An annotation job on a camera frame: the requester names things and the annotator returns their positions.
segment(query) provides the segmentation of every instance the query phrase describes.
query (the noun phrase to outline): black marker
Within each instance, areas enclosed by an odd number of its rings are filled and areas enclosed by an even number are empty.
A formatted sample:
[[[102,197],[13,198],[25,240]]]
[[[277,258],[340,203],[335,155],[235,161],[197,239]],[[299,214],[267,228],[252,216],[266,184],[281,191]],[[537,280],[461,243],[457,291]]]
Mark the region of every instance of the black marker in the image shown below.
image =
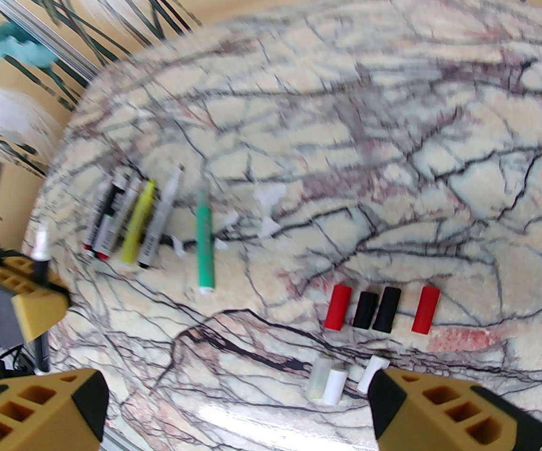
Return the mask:
[[[39,286],[47,287],[49,283],[49,235],[47,224],[41,224],[35,237],[35,247],[32,248],[31,280]],[[49,372],[49,339],[47,331],[34,340],[35,360],[37,369]]]
[[[102,223],[103,207],[106,204],[106,198],[112,187],[112,176],[107,176],[103,182],[97,187],[97,202],[92,210],[89,218],[89,225],[86,228],[85,238],[83,240],[83,249],[90,251],[93,247],[93,242],[99,231],[99,224]]]
[[[99,234],[93,244],[93,252],[101,260],[107,260],[114,251],[114,246],[118,240],[118,234],[128,219],[135,200],[141,192],[142,180],[139,176],[131,180],[131,184],[127,187],[125,193],[120,199],[119,208],[114,213],[108,213],[103,216],[102,225],[99,227]]]
[[[95,252],[95,248],[99,243],[101,243],[101,240],[105,237],[107,228],[110,226],[110,223],[114,221],[114,215],[116,215],[116,212],[118,211],[118,209],[120,209],[120,206],[122,205],[128,181],[129,176],[127,174],[117,172],[114,176],[114,180],[112,181],[112,187],[110,187],[110,191],[108,193],[108,196],[106,197],[106,202],[104,202],[103,204],[102,214],[98,218],[99,222],[96,226],[97,236],[93,241],[93,252]]]

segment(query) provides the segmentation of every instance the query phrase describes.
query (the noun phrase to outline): white marker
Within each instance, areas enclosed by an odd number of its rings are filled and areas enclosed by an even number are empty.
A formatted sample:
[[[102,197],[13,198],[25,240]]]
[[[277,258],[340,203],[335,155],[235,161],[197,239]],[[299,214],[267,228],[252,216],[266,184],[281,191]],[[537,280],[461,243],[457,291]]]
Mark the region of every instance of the white marker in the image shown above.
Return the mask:
[[[35,247],[32,248],[31,279],[39,286],[47,287],[49,283],[49,226],[41,223],[35,236]],[[37,369],[49,372],[49,337],[47,331],[34,340],[35,361]]]
[[[150,222],[150,225],[148,226],[146,240],[143,241],[139,257],[137,257],[139,267],[147,269],[152,264],[152,259],[156,255],[157,248],[160,245],[160,239],[168,221],[168,216],[173,209],[174,196],[179,189],[179,182],[183,175],[183,170],[185,170],[185,167],[179,165],[178,169],[174,172],[174,175],[168,181],[166,187],[164,187],[152,222]]]
[[[107,260],[112,255],[114,245],[116,245],[116,241],[118,241],[118,234],[133,210],[135,200],[137,200],[137,197],[141,192],[142,185],[143,181],[139,176],[133,178],[129,188],[124,193],[120,209],[111,215],[108,214],[103,217],[97,239],[93,244],[93,252],[95,252],[100,259]]]
[[[363,394],[367,394],[371,380],[373,379],[373,376],[375,376],[376,372],[378,372],[380,369],[387,369],[389,365],[390,361],[387,359],[379,356],[371,356],[367,369],[365,369],[365,372],[363,372],[363,377],[361,377],[359,385],[356,387],[358,391]]]
[[[337,366],[331,368],[327,377],[325,392],[323,393],[323,404],[329,404],[329,406],[337,406],[339,404],[340,399],[342,399],[342,393],[344,392],[344,386],[346,385],[346,379],[348,379],[348,371],[346,369],[340,369]]]

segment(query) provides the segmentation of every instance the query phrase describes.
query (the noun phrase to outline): red marker cap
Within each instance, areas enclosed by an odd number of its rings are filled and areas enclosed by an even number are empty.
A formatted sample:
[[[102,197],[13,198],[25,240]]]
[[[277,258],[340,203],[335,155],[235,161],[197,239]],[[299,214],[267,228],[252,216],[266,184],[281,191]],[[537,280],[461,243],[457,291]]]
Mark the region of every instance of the red marker cap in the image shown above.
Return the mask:
[[[352,288],[344,286],[344,284],[333,286],[333,294],[331,294],[331,301],[329,302],[329,309],[327,309],[327,317],[325,318],[325,328],[333,329],[334,331],[342,329],[346,310],[348,310],[350,303],[350,294],[352,294]]]
[[[421,291],[415,322],[413,322],[413,333],[427,334],[432,327],[432,320],[440,298],[440,289],[434,286],[425,286]]]

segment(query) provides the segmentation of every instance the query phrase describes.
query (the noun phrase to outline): silver marker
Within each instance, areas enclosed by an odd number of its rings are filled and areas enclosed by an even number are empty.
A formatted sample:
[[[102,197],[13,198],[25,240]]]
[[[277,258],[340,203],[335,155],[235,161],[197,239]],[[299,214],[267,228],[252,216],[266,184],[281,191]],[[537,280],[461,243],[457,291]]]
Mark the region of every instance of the silver marker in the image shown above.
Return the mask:
[[[148,226],[146,240],[143,241],[139,257],[137,258],[139,266],[144,269],[147,269],[152,264],[152,258],[156,255],[157,248],[160,245],[160,239],[168,221],[170,211],[173,208],[174,196],[179,188],[179,181],[181,180],[183,170],[185,170],[185,167],[179,165],[166,187],[164,187],[152,222]]]
[[[89,224],[86,226],[85,238],[83,239],[83,249],[90,251],[93,246],[93,241],[97,237],[99,224],[102,221],[103,207],[106,203],[106,198],[111,191],[112,176],[106,176],[102,183],[97,186],[97,202],[89,218]]]
[[[142,180],[139,176],[131,180],[129,188],[124,193],[124,198],[120,205],[120,209],[112,215],[105,215],[102,219],[102,225],[99,228],[99,234],[95,244],[93,244],[93,252],[100,259],[106,260],[114,251],[114,245],[118,240],[120,229],[125,223],[129,214],[133,211],[135,200],[139,196],[142,187]]]

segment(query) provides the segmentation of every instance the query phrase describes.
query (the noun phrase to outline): marble surface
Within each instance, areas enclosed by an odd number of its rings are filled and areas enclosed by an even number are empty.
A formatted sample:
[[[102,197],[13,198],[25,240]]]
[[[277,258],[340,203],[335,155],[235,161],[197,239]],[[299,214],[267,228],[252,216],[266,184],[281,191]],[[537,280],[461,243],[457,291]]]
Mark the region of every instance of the marble surface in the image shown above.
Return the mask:
[[[81,252],[97,184],[126,162],[159,182],[187,167],[167,230],[184,253],[164,245],[147,271]],[[202,174],[223,241],[209,296]],[[52,361],[103,370],[110,425],[144,449],[375,450],[355,389],[372,354],[542,419],[542,11],[323,0],[133,56],[86,94],[43,218],[76,303]],[[402,288],[393,333],[322,327],[343,279]],[[428,282],[442,299],[424,336],[410,329]],[[305,398],[319,353],[350,365],[335,408]]]

